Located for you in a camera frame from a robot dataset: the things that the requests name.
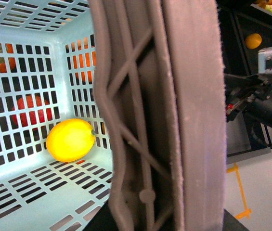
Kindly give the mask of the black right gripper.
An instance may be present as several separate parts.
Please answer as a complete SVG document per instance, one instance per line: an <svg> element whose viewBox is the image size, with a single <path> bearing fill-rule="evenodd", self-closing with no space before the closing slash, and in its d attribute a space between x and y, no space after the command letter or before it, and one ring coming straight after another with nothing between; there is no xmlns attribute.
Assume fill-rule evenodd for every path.
<svg viewBox="0 0 272 231"><path fill-rule="evenodd" d="M258 51L258 73L250 76L224 74L227 120L234 120L256 99L269 99L272 93L272 47Z"/></svg>

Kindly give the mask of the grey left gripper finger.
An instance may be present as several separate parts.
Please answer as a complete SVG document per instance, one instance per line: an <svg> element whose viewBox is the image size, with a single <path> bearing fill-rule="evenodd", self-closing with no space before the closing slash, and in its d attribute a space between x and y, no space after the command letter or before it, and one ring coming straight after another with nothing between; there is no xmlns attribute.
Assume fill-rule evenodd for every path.
<svg viewBox="0 0 272 231"><path fill-rule="evenodd" d="M220 231L224 65L214 0L95 0L94 98L121 231Z"/></svg>

